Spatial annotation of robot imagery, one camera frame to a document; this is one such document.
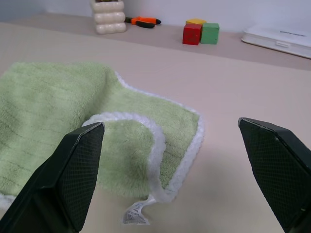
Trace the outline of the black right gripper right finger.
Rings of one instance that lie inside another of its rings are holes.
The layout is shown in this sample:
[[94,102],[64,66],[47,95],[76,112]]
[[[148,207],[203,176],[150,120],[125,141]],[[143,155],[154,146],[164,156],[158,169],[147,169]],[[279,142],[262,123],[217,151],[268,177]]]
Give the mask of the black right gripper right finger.
[[311,233],[311,150],[290,130],[238,121],[255,180],[285,233]]

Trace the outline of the green towel with white trim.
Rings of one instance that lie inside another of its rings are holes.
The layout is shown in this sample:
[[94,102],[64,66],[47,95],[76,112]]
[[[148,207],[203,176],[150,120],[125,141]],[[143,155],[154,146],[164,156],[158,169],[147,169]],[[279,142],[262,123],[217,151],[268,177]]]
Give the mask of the green towel with white trim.
[[92,197],[98,184],[139,198],[122,222],[148,225],[142,208],[176,197],[203,142],[203,119],[97,63],[16,63],[0,77],[0,210],[9,209],[66,134],[99,122],[104,135],[81,145],[99,145],[99,168],[91,178],[79,158],[72,191]]

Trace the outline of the green wooden cube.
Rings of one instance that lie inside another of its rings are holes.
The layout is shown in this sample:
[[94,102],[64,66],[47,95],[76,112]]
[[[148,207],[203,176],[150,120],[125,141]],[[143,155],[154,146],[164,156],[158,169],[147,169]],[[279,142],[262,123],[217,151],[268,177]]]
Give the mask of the green wooden cube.
[[212,44],[218,43],[220,26],[218,23],[204,23],[202,25],[201,44]]

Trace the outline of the white flat plastic case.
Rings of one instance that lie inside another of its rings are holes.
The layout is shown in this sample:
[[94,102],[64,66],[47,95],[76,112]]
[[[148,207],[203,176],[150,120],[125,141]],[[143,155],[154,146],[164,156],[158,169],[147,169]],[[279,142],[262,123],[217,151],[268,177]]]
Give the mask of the white flat plastic case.
[[311,32],[255,25],[243,32],[241,41],[311,59]]

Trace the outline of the yellow wooden cube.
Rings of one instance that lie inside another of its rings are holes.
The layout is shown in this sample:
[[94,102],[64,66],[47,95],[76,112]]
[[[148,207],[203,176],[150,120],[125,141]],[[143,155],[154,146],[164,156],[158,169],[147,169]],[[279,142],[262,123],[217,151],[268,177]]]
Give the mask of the yellow wooden cube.
[[186,20],[186,24],[203,25],[205,23],[207,23],[205,20],[199,19],[199,18],[192,18],[192,19]]

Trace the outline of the orange and black pliers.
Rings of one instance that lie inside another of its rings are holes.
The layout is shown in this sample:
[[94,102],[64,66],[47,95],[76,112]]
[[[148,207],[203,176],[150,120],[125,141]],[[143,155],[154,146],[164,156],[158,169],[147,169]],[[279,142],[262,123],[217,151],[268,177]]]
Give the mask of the orange and black pliers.
[[161,20],[151,17],[126,17],[124,22],[146,29],[152,29],[155,25],[161,24]]

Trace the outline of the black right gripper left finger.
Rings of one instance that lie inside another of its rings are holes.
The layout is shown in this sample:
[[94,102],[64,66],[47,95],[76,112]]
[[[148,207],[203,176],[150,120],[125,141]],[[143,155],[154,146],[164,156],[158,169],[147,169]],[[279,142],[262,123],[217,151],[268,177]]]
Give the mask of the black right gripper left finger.
[[105,125],[64,136],[0,219],[0,233],[79,233],[96,186]]

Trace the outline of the red wooden cube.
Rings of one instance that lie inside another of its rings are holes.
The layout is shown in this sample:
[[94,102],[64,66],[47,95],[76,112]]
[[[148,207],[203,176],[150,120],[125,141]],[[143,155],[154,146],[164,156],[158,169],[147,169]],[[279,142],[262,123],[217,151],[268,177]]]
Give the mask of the red wooden cube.
[[183,28],[182,43],[187,45],[199,45],[202,34],[202,25],[186,24]]

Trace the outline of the cream ribbed plant pot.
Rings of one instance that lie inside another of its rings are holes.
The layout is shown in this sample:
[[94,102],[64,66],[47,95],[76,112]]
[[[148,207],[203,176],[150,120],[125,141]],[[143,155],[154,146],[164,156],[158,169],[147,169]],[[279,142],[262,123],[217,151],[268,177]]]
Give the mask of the cream ribbed plant pot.
[[97,34],[126,31],[124,2],[122,0],[90,0]]

